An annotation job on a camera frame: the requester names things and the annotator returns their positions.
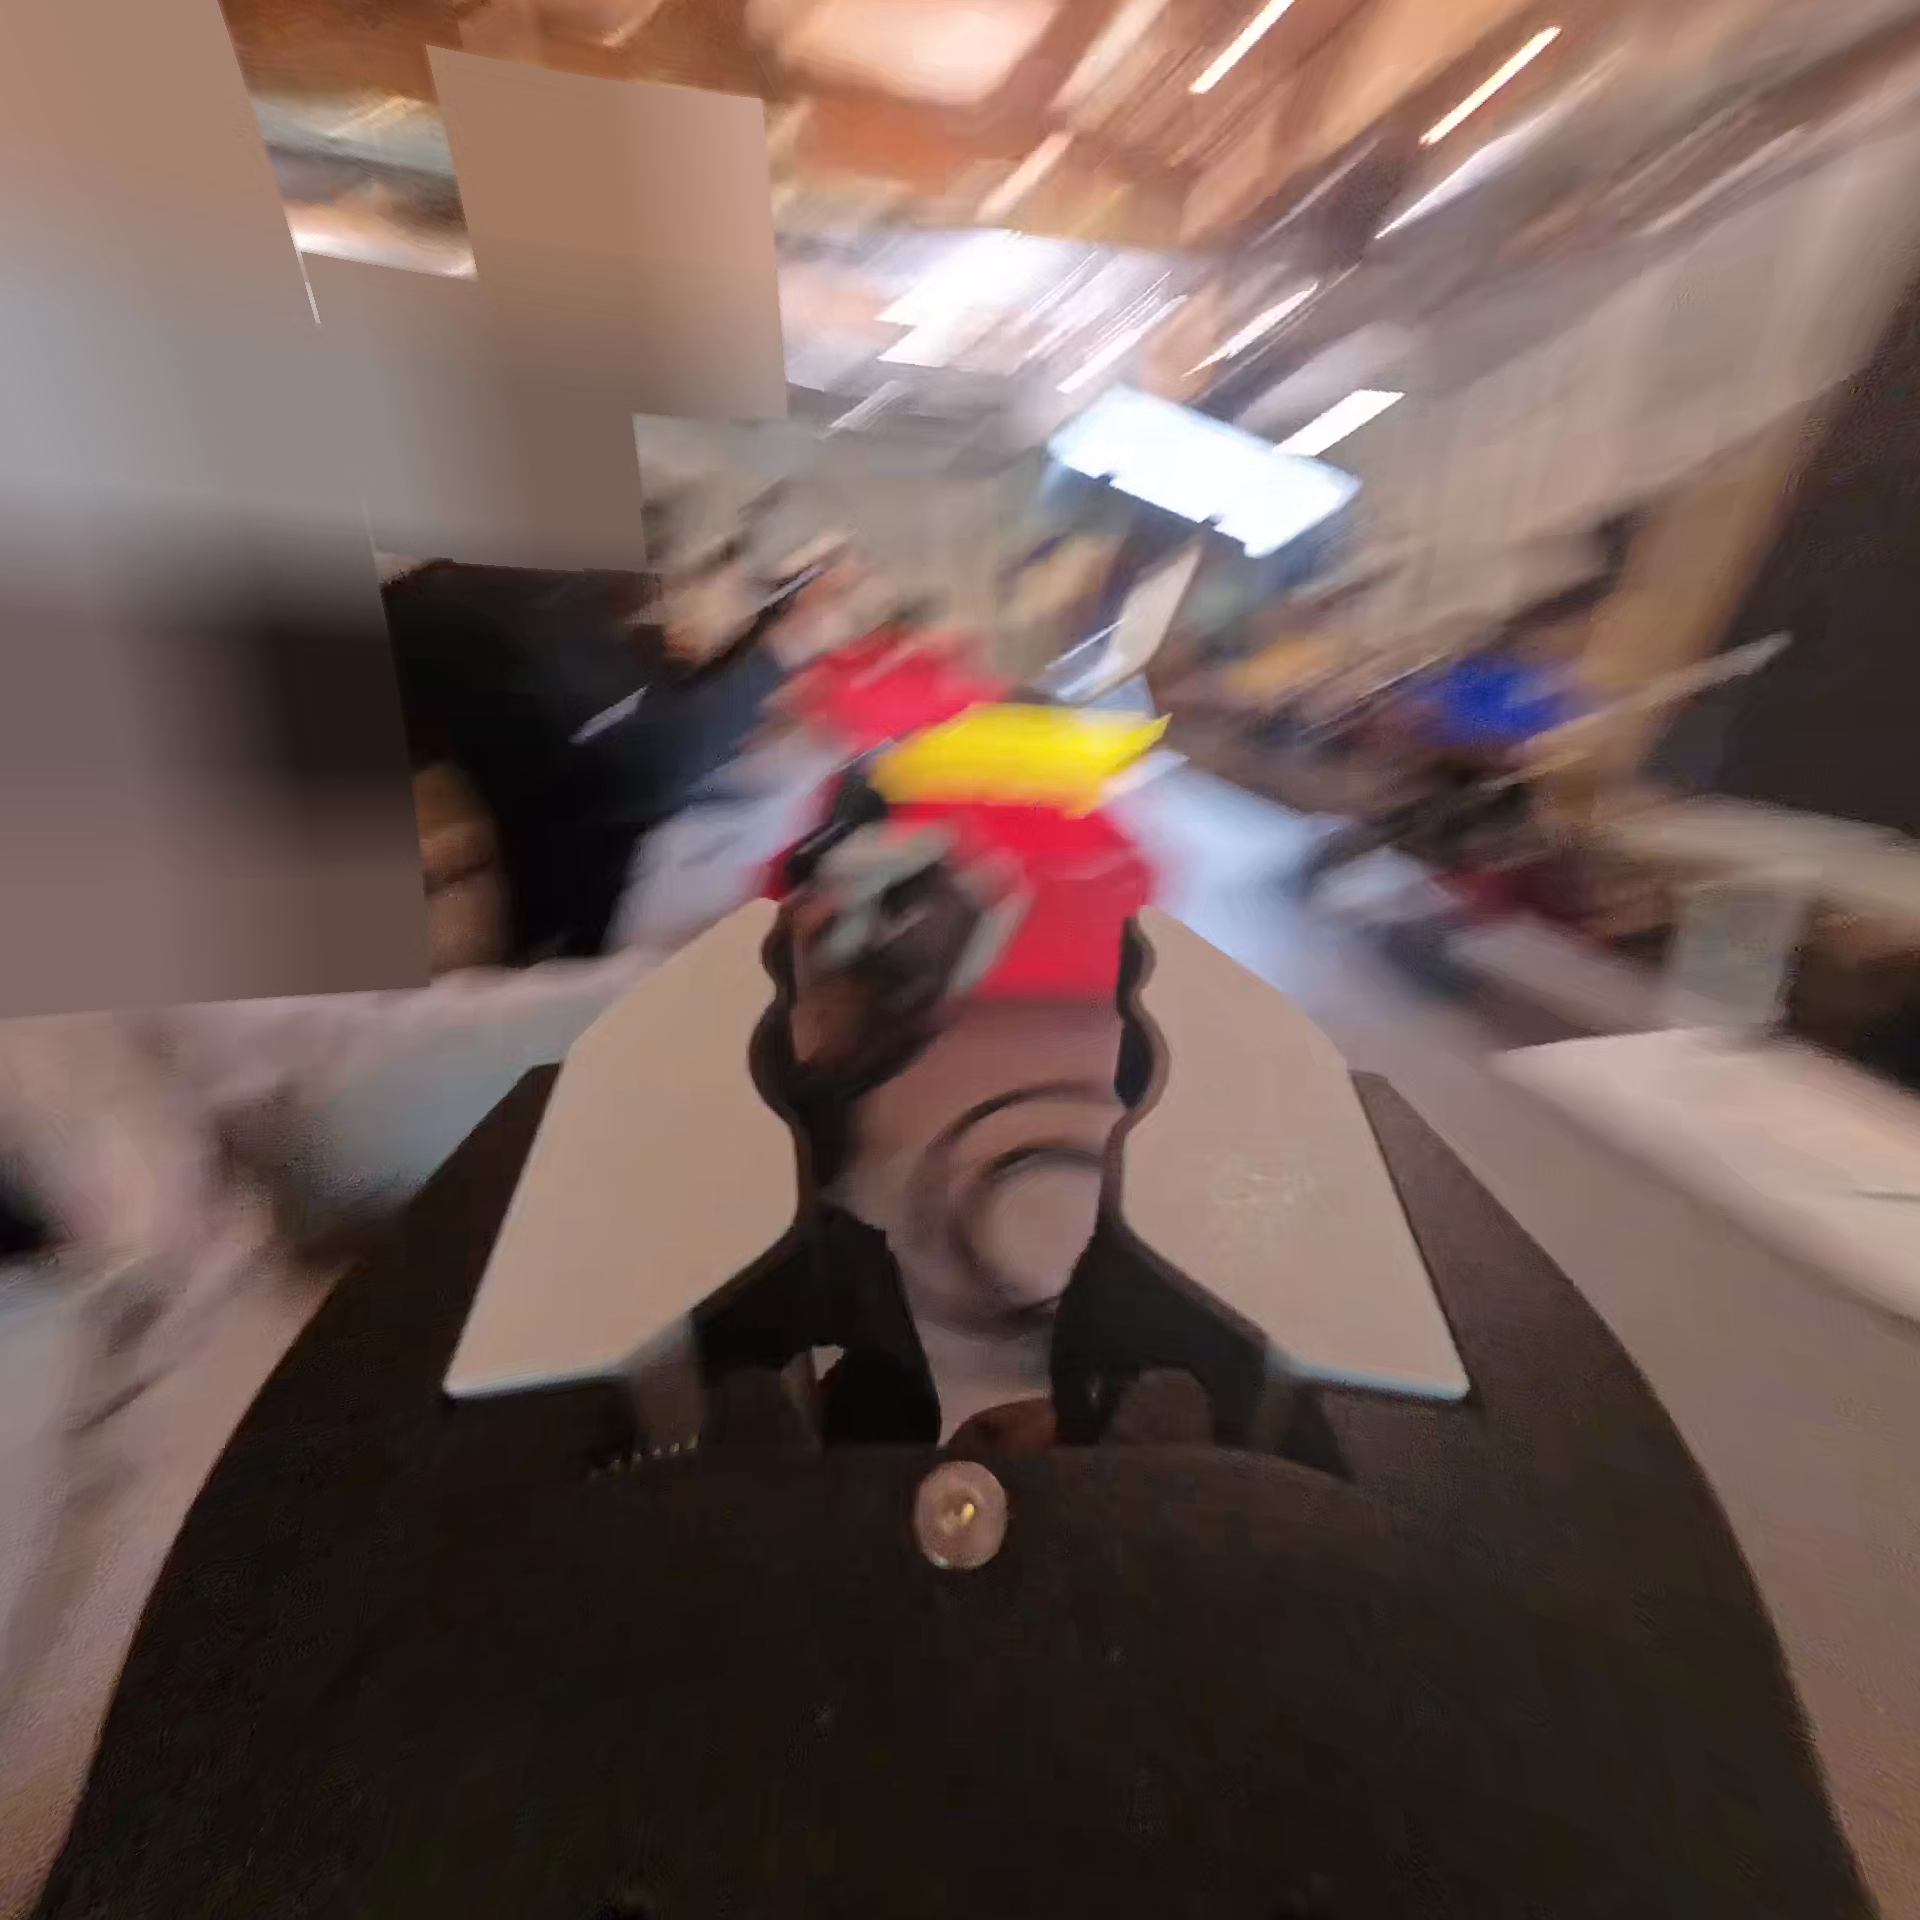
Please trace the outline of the blue plastic bin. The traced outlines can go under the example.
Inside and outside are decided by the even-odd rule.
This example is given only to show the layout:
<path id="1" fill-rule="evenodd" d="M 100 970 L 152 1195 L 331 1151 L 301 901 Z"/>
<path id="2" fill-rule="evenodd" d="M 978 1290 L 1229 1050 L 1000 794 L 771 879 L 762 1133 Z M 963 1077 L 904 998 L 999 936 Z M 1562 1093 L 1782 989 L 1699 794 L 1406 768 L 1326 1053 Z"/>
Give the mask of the blue plastic bin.
<path id="1" fill-rule="evenodd" d="M 1443 751 L 1519 751 L 1571 725 L 1579 701 L 1568 674 L 1524 654 L 1453 656 L 1413 683 L 1419 738 Z"/>

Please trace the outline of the yellow plastic bin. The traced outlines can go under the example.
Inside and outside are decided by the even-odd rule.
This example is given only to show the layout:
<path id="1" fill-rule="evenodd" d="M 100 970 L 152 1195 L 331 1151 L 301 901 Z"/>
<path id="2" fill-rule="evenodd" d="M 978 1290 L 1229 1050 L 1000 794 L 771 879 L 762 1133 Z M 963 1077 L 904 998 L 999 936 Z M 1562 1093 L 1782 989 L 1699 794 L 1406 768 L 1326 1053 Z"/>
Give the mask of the yellow plastic bin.
<path id="1" fill-rule="evenodd" d="M 870 789 L 896 806 L 994 804 L 1070 819 L 1101 810 L 1160 747 L 1167 720 L 1055 703 L 973 703 L 870 758 Z"/>

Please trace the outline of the LED light panel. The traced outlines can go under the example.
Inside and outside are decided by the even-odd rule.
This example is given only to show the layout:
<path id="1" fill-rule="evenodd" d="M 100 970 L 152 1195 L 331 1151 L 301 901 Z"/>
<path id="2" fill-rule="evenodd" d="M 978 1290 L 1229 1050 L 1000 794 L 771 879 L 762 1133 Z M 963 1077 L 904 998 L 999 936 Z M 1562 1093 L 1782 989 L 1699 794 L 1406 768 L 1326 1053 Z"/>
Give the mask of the LED light panel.
<path id="1" fill-rule="evenodd" d="M 1047 455 L 1090 483 L 1210 528 L 1267 559 L 1344 515 L 1358 475 L 1134 388 L 1106 388 L 1047 436 Z"/>

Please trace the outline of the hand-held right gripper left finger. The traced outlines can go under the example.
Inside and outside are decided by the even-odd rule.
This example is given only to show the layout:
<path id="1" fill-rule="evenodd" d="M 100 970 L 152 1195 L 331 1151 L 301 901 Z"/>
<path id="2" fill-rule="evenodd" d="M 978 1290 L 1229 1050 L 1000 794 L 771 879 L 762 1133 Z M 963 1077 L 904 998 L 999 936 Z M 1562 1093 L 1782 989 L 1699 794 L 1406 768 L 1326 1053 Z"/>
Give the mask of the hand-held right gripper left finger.
<path id="1" fill-rule="evenodd" d="M 734 1374 L 840 1354 L 830 1435 L 933 1442 L 941 1407 L 885 1236 L 822 1199 L 774 903 L 749 901 L 568 1046 L 444 1394 L 613 1397 L 637 1444 L 694 1444 Z"/>

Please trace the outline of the person's left hand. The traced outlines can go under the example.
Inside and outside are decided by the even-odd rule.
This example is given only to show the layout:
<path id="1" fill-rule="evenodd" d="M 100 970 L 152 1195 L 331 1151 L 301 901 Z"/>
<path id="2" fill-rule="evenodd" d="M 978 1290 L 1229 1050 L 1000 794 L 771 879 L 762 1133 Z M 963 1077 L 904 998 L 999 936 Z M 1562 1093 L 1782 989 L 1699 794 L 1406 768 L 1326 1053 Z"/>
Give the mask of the person's left hand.
<path id="1" fill-rule="evenodd" d="M 787 940 L 787 1040 L 800 1078 L 877 1084 L 909 1060 L 941 1016 L 975 909 L 958 896 L 845 907 L 794 896 Z"/>

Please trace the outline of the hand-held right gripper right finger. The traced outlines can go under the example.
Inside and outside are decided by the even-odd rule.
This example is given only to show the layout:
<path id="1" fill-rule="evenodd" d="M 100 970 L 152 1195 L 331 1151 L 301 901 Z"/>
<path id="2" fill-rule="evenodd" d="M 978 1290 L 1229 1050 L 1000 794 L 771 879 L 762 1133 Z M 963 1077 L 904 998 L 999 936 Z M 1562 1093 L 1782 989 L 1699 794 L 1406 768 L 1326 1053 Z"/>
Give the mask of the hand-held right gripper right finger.
<path id="1" fill-rule="evenodd" d="M 1120 1114 L 1052 1317 L 1061 1435 L 1116 1437 L 1149 1376 L 1220 1447 L 1331 1447 L 1331 1397 L 1463 1407 L 1471 1379 L 1338 1044 L 1147 907 L 1122 933 Z"/>

